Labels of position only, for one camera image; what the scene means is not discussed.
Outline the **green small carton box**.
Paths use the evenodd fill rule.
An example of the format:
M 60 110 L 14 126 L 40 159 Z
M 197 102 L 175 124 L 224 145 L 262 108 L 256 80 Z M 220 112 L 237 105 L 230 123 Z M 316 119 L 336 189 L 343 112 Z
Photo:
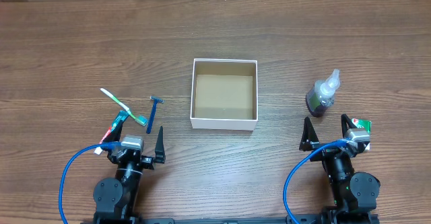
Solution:
M 370 151 L 371 146 L 370 146 L 370 142 L 371 142 L 371 128 L 372 128 L 372 122 L 369 120 L 363 120 L 363 119 L 359 119 L 359 118 L 353 118 L 351 119 L 351 122 L 353 123 L 353 125 L 356 128 L 362 128 L 363 130 L 365 130 L 368 133 L 368 136 L 366 138 L 366 142 L 365 142 L 365 151 Z

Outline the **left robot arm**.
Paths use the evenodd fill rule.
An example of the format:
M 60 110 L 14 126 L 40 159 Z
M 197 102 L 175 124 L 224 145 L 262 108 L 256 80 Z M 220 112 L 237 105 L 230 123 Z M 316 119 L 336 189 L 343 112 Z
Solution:
M 157 163 L 165 163 L 163 144 L 164 129 L 160 127 L 154 156 L 142 154 L 143 137 L 127 135 L 121 138 L 123 120 L 102 138 L 107 158 L 117 166 L 115 177 L 105 178 L 94 187 L 93 198 L 96 211 L 93 223 L 143 223 L 140 214 L 135 212 L 135 202 L 143 170 L 153 170 Z

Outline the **white green toothbrush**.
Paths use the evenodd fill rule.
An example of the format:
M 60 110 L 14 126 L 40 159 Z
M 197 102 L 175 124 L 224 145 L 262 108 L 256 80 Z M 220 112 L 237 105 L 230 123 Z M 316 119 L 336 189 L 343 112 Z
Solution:
M 125 105 L 124 103 L 122 103 L 122 101 L 120 101 L 116 96 L 114 96 L 112 93 L 110 93 L 108 90 L 104 89 L 104 88 L 100 88 L 100 91 L 105 94 L 106 96 L 108 96 L 111 100 L 113 100 L 114 102 L 116 102 L 136 123 L 140 124 L 141 126 L 146 126 L 148 123 L 148 120 L 146 117 L 139 115 L 139 116 L 135 116 L 131 109 Z

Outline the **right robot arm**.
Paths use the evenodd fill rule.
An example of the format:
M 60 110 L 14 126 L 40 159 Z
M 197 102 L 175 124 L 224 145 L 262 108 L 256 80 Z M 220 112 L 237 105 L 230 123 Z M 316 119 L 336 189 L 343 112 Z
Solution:
M 376 208 L 380 181 L 372 174 L 354 170 L 351 159 L 367 151 L 370 133 L 357 127 L 346 115 L 341 115 L 343 138 L 348 140 L 343 147 L 323 145 L 314 130 L 309 117 L 304 119 L 304 130 L 299 146 L 301 151 L 316 153 L 311 162 L 319 161 L 329 179 L 334 205 L 325 207 L 315 218 L 316 223 L 378 223 L 378 217 L 371 211 Z

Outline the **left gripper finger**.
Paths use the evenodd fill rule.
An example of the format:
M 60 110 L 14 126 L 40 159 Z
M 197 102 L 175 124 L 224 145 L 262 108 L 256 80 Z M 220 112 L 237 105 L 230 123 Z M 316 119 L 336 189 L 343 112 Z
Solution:
M 111 126 L 111 131 L 108 135 L 108 142 L 119 142 L 124 120 L 119 120 L 114 126 Z
M 164 149 L 164 129 L 163 126 L 160 127 L 158 132 L 158 138 L 155 146 L 155 163 L 165 163 L 166 154 Z

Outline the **clear bottle with dark liquid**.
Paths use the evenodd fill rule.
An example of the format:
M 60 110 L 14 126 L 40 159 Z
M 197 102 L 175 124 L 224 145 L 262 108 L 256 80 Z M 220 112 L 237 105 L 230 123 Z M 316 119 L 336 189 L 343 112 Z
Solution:
M 317 80 L 306 94 L 306 105 L 312 116 L 322 117 L 326 110 L 334 104 L 335 92 L 341 84 L 339 73 L 339 69 L 334 69 L 326 80 Z

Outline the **blue disposable razor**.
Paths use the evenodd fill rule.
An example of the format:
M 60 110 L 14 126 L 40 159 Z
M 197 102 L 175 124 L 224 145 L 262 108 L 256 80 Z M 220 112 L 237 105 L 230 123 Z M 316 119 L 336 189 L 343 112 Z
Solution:
M 154 118 L 156 115 L 157 105 L 164 103 L 163 99 L 157 98 L 156 96 L 150 96 L 150 100 L 153 101 L 153 106 L 152 106 L 152 111 L 150 113 L 150 118 L 149 118 L 148 124 L 147 124 L 147 129 L 146 129 L 147 134 L 150 134 L 152 131 L 152 126 L 153 126 Z

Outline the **red green toothpaste tube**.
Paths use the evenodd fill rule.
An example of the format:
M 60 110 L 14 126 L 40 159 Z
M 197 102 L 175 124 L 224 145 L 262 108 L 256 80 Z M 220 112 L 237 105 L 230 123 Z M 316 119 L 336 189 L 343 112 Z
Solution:
M 126 119 L 129 117 L 129 115 L 124 111 L 120 110 L 117 116 L 114 118 L 111 126 L 108 128 L 102 139 L 100 140 L 99 144 L 105 144 L 105 143 L 114 143 L 119 142 L 121 137 L 121 132 L 123 128 L 123 123 L 126 121 Z M 114 150 L 116 145 L 111 145 L 110 147 L 97 147 L 94 150 L 94 154 L 100 155 L 103 151 L 107 151 L 109 153 Z

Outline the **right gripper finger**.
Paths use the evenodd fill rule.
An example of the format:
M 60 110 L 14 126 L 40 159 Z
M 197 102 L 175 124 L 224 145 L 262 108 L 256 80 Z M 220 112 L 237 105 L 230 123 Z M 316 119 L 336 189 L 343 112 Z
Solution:
M 315 150 L 319 147 L 319 138 L 309 117 L 304 119 L 304 128 L 299 150 Z
M 354 128 L 354 124 L 353 124 L 352 120 L 348 117 L 347 114 L 342 114 L 341 115 L 341 129 L 342 129 L 343 138 L 347 137 L 347 132 L 351 128 Z

